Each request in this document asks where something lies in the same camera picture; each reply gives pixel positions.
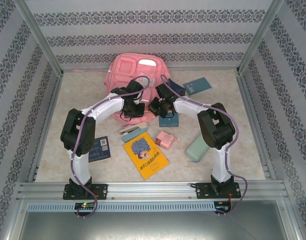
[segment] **small pink box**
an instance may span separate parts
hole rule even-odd
[[[158,146],[167,150],[171,146],[173,140],[175,140],[176,142],[179,142],[180,137],[178,139],[176,139],[176,138],[174,138],[173,135],[168,134],[164,131],[160,131],[159,134],[156,137],[155,143]]]

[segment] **patterned wallpaper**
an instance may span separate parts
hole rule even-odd
[[[169,67],[240,63],[272,0],[27,1],[65,70],[107,68],[125,52]]]
[[[27,180],[57,77],[12,0],[0,0],[0,237]]]
[[[306,0],[283,3],[244,78],[306,239]]]

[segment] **purple cable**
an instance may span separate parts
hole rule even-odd
[[[238,137],[239,137],[239,128],[238,128],[237,122],[235,121],[235,119],[234,119],[231,115],[229,115],[227,112],[225,112],[225,111],[223,111],[223,110],[221,110],[221,109],[218,109],[218,108],[213,107],[213,106],[210,106],[210,105],[208,105],[208,104],[203,104],[203,103],[200,103],[200,102],[191,100],[191,99],[189,99],[189,98],[184,98],[183,96],[180,96],[177,92],[175,92],[175,91],[168,85],[168,78],[167,78],[165,75],[162,74],[162,75],[161,75],[161,79],[162,79],[163,83],[166,85],[166,87],[167,87],[170,91],[172,91],[177,97],[181,98],[182,100],[185,100],[185,101],[188,101],[188,102],[190,102],[190,103],[199,105],[199,106],[201,106],[201,107],[207,106],[209,109],[218,111],[218,112],[220,112],[220,113],[226,115],[226,116],[229,117],[229,119],[233,122],[233,124],[234,124],[234,126],[235,126],[235,128],[236,128],[236,137],[235,137],[235,139],[227,146],[227,148],[226,148],[226,150],[225,150],[225,168],[226,168],[226,171],[227,171],[231,176],[244,180],[244,182],[245,182],[245,191],[244,191],[244,193],[242,194],[242,197],[241,197],[241,199],[238,201],[238,203],[236,204],[236,206],[235,206],[232,210],[230,210],[230,211],[227,213],[227,215],[230,214],[230,213],[232,213],[232,212],[241,204],[243,198],[244,198],[245,195],[246,195],[247,189],[248,189],[248,182],[247,182],[246,178],[244,178],[243,176],[235,175],[235,174],[233,174],[231,171],[229,171],[229,169],[228,169],[228,159],[227,159],[227,158],[228,158],[228,154],[227,154],[227,151],[228,151],[228,149],[229,149],[232,145],[235,144],[235,142],[237,141],[237,139],[238,139]]]
[[[116,96],[113,96],[113,97],[109,97],[109,98],[103,99],[102,101],[98,102],[96,105],[94,105],[94,106],[85,114],[85,116],[83,117],[82,123],[81,123],[81,125],[80,125],[80,127],[79,127],[79,131],[78,131],[76,143],[75,143],[75,146],[74,146],[74,149],[73,149],[73,153],[72,153],[72,155],[71,155],[71,164],[70,164],[70,166],[71,166],[71,171],[72,171],[73,176],[75,177],[76,181],[78,182],[78,184],[80,184],[80,185],[82,186],[82,188],[84,188],[86,191],[88,191],[88,192],[94,197],[94,203],[95,203],[95,207],[94,207],[93,211],[92,211],[90,214],[88,214],[88,215],[86,215],[86,216],[83,216],[84,219],[85,219],[85,218],[88,218],[88,217],[90,217],[92,214],[94,214],[94,212],[95,212],[96,209],[97,209],[97,197],[96,197],[96,195],[95,195],[91,190],[89,190],[87,187],[85,187],[85,185],[82,184],[82,182],[77,178],[76,172],[75,172],[74,166],[73,166],[73,162],[74,162],[73,160],[74,160],[74,157],[75,157],[75,154],[76,154],[76,151],[77,151],[77,147],[78,147],[78,144],[79,144],[79,141],[80,141],[80,138],[81,138],[81,134],[82,134],[82,131],[83,131],[83,126],[84,126],[85,120],[86,120],[87,116],[88,116],[91,112],[93,112],[93,110],[94,110],[95,108],[97,108],[98,106],[100,106],[101,104],[103,104],[103,103],[105,103],[105,102],[107,102],[107,101],[110,101],[110,100],[116,99],[116,98],[131,96],[131,95],[135,95],[135,94],[139,94],[139,93],[144,92],[144,91],[149,87],[150,80],[149,80],[149,78],[148,78],[147,76],[144,76],[144,75],[137,76],[136,78],[134,78],[134,80],[136,80],[136,79],[138,79],[138,78],[146,78],[146,79],[148,80],[147,86],[144,87],[144,88],[143,88],[142,90],[140,90],[140,91],[131,92],[131,93],[126,93],[126,94],[122,94],[122,95],[116,95]],[[78,214],[80,210],[81,210],[81,208],[79,208],[79,209],[77,210],[77,212],[76,212],[76,215],[77,215],[78,218],[82,217],[82,216],[80,216],[80,215]]]

